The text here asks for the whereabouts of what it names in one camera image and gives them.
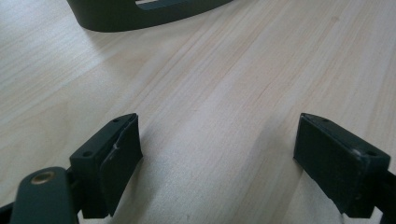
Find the dark green plastic basket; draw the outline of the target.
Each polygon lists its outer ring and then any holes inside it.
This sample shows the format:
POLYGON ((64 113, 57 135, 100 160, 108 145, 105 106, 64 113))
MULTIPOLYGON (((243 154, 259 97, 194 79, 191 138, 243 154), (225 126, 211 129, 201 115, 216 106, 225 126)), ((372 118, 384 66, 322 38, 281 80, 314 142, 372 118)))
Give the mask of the dark green plastic basket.
POLYGON ((233 0, 66 0, 78 24, 104 33, 125 32, 179 21, 233 0))

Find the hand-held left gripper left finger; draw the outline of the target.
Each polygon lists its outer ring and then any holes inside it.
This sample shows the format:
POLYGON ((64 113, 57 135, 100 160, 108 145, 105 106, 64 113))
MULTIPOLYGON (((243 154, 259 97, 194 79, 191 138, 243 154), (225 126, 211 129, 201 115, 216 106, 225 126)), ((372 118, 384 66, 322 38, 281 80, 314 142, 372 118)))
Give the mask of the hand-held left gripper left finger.
POLYGON ((135 113, 111 120, 75 151, 70 163, 82 188, 82 215, 85 218, 114 215, 142 158, 135 113))

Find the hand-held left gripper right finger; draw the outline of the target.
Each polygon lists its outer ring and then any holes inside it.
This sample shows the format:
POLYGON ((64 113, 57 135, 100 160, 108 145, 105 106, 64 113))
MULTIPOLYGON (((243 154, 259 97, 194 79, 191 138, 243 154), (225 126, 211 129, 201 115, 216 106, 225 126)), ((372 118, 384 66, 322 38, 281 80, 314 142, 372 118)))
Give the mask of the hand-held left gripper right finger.
POLYGON ((300 116, 293 158, 340 213, 369 218, 378 208, 390 217, 390 155, 336 123, 300 116))

